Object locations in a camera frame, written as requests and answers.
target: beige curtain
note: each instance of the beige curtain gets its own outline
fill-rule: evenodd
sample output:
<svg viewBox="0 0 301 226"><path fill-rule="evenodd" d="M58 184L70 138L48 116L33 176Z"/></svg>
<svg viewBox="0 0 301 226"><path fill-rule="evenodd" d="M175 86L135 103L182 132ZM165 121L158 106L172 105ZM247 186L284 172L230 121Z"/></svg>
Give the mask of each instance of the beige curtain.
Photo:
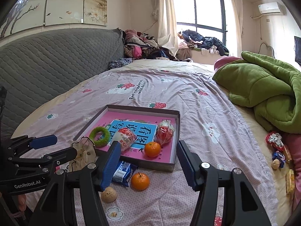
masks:
<svg viewBox="0 0 301 226"><path fill-rule="evenodd" d="M243 31L243 0L229 0L226 9L227 48L230 56L241 57Z"/></svg>
<svg viewBox="0 0 301 226"><path fill-rule="evenodd" d="M158 1L158 44L175 56L179 46L174 3L173 0Z"/></svg>

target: window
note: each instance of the window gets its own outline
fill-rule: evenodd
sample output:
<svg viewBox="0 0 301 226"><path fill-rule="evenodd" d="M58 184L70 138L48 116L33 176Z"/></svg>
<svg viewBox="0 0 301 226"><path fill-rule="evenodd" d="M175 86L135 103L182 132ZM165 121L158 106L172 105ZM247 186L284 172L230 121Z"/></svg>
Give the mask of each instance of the window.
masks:
<svg viewBox="0 0 301 226"><path fill-rule="evenodd" d="M177 31L192 30L226 44L224 0L174 0Z"/></svg>

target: air conditioner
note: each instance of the air conditioner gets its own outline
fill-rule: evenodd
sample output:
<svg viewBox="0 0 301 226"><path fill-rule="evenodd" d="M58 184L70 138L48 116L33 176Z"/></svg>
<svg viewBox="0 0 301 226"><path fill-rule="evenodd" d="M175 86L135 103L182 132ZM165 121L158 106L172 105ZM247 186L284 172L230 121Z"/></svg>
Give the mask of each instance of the air conditioner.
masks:
<svg viewBox="0 0 301 226"><path fill-rule="evenodd" d="M283 15L281 5L278 2L264 3L258 5L258 8L263 15Z"/></svg>

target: pink pillow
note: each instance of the pink pillow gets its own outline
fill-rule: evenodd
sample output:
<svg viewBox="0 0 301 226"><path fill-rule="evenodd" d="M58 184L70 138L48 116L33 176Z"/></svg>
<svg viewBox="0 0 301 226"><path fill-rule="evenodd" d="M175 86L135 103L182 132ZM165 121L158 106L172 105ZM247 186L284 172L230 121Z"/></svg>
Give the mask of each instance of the pink pillow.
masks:
<svg viewBox="0 0 301 226"><path fill-rule="evenodd" d="M295 165L296 177L293 202L293 210L295 210L301 199L301 134L286 133L283 135L283 143L288 146Z"/></svg>
<svg viewBox="0 0 301 226"><path fill-rule="evenodd" d="M220 59L218 59L217 61L215 61L214 63L214 72L216 72L220 67L222 67L223 65L227 64L227 63L231 63L235 60L239 60L241 58L237 58L237 57L233 57L233 56L229 56L229 57L222 57Z"/></svg>

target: green blanket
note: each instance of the green blanket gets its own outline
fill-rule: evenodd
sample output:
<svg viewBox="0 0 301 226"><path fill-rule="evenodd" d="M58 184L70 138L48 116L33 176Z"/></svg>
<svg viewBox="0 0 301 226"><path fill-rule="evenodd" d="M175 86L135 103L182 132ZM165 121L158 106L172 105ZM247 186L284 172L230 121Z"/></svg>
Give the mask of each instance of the green blanket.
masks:
<svg viewBox="0 0 301 226"><path fill-rule="evenodd" d="M233 104L254 107L267 131L275 127L301 134L301 73L288 63L244 51L243 59L219 68L213 76L228 89Z"/></svg>

